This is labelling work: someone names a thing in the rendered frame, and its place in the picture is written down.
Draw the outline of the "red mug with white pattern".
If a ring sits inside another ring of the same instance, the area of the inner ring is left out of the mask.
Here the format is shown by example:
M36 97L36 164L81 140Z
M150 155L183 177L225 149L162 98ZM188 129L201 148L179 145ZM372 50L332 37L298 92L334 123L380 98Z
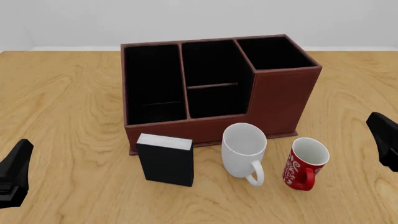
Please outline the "red mug with white pattern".
M321 142L298 138L292 143L282 174L283 181L295 190L312 190L316 175L329 160L330 153Z

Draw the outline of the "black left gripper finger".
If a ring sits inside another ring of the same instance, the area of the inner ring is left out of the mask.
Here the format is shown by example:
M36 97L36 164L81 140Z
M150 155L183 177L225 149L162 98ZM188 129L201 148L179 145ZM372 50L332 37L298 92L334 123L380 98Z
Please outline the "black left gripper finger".
M29 162L34 145L28 139L21 139L0 162L0 182L13 186L28 187Z

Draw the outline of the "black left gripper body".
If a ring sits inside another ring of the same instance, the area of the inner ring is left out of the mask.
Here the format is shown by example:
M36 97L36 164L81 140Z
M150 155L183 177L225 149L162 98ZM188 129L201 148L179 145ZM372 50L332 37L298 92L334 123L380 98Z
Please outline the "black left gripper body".
M29 191L28 180L0 181L0 208L20 207Z

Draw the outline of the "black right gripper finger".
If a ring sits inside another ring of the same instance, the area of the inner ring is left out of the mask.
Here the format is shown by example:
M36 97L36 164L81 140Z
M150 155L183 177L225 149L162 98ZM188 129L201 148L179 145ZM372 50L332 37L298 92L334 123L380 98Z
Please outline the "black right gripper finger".
M379 162L391 171L398 172L398 123L374 111L366 124L375 139Z

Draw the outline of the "red-brown desk caddy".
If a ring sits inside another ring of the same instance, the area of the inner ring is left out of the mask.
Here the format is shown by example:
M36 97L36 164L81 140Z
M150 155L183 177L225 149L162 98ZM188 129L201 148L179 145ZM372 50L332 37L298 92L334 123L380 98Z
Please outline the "red-brown desk caddy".
M121 45L130 155L143 133L218 145L234 123L295 136L322 66L287 35Z

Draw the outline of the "black book with white pages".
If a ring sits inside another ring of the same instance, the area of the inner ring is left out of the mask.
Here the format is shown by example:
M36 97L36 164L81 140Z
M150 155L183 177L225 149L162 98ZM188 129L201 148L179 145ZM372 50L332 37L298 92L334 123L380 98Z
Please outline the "black book with white pages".
M193 185L192 139L142 133L136 149L147 180L187 187Z

